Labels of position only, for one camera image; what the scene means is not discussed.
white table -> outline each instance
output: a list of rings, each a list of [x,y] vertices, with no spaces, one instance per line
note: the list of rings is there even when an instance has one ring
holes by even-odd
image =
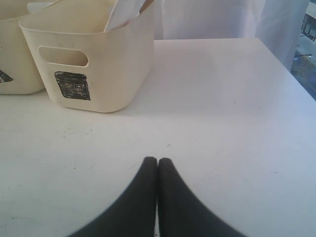
[[[71,233],[155,156],[250,237],[315,237],[316,102],[258,39],[155,46],[117,113],[62,108],[46,92],[0,96],[0,236]]]

sticker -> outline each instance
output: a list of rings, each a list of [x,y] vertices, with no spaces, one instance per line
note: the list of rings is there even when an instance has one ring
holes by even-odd
[[[0,83],[13,81],[12,77],[0,70]]]
[[[84,74],[55,72],[60,91],[65,98],[91,100],[87,77]]]

plastic basket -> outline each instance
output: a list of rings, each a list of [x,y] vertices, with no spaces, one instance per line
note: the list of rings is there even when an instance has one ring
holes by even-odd
[[[28,4],[38,10],[48,6],[47,2],[54,0],[0,1],[0,94],[30,94],[44,89],[19,20],[30,14]]]
[[[68,0],[20,21],[50,99],[64,107],[114,112],[126,107],[154,58],[154,5],[104,32],[115,0]]]

